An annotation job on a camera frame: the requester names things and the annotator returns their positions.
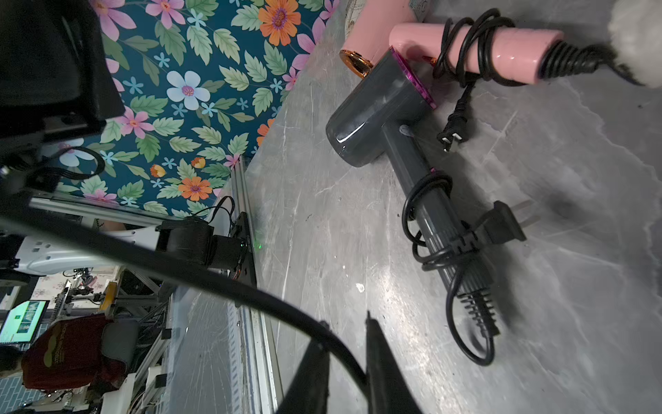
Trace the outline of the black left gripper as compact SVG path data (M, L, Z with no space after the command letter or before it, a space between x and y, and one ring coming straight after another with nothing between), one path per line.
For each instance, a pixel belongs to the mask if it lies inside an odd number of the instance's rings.
M86 1L1 3L1 153L94 136L124 105Z

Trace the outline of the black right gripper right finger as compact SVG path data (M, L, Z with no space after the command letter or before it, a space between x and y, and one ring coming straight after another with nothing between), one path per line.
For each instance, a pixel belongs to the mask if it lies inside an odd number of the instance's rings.
M367 313L367 387L369 413L421 413L398 367L379 321Z

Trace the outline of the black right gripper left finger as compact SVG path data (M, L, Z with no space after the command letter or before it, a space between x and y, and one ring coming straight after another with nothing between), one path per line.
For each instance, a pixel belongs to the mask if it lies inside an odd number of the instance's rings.
M330 353L311 339L298 370L279 405L278 414L326 414L329 397Z

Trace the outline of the dark grey round hair dryer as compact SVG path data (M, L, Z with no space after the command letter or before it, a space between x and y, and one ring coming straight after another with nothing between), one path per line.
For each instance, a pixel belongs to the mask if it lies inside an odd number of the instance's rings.
M487 339L498 335L490 299L491 277L480 251L520 236L508 205L494 203L475 224L465 226L450 201L452 178L429 165L413 126L435 107L434 100L403 57L388 50L329 119L330 144L353 167L380 155L391 162L406 199L401 226L415 259L436 271Z

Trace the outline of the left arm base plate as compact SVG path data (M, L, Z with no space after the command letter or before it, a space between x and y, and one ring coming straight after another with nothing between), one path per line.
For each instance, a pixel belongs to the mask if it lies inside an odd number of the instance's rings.
M233 280L245 285L257 287L257 273L255 268L253 239L248 214L242 211L231 232L232 238L240 244L240 258L234 270Z

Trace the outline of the pink hair dryer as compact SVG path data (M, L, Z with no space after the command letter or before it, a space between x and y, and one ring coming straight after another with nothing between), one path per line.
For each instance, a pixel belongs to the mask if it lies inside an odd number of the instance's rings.
M533 85L543 61L564 39L549 29L519 29L496 9L477 19L425 23L430 1L365 1L340 51L364 78L390 49L405 60L427 62L460 81L472 75L505 86Z

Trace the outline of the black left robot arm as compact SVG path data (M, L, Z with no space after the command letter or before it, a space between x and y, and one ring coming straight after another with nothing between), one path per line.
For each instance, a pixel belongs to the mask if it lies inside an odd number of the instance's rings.
M65 264L56 245L167 278L234 271L247 251L203 219L244 167L242 137L223 149L210 126L229 105L214 98L221 82L184 68L186 48L210 61L215 37L186 2L145 7L154 39L119 36L136 29L119 1L1 4L1 224L53 270ZM180 198L194 210L148 228L143 245L30 206L66 181L96 207L166 214L162 201Z

